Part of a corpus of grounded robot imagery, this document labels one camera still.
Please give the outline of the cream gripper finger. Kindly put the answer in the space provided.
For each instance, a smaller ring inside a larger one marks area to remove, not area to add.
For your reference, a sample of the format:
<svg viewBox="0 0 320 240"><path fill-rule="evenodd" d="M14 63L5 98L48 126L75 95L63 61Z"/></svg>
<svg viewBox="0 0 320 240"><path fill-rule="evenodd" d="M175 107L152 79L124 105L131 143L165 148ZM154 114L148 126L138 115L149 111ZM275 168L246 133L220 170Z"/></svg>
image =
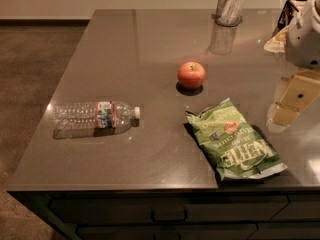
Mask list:
<svg viewBox="0 0 320 240"><path fill-rule="evenodd" d="M283 108L278 104L270 106L270 120L277 125L289 126L297 117L299 112Z"/></svg>

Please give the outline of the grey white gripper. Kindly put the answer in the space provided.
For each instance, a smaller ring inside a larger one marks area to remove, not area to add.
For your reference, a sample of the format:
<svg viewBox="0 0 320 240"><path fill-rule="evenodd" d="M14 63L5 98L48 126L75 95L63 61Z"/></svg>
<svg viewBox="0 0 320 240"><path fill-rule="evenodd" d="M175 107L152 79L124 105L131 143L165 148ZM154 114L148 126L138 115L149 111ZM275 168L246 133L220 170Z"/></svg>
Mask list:
<svg viewBox="0 0 320 240"><path fill-rule="evenodd" d="M320 0L307 0L291 20L286 36L286 59L307 68L295 73L280 99L282 107L300 112L320 95Z"/></svg>

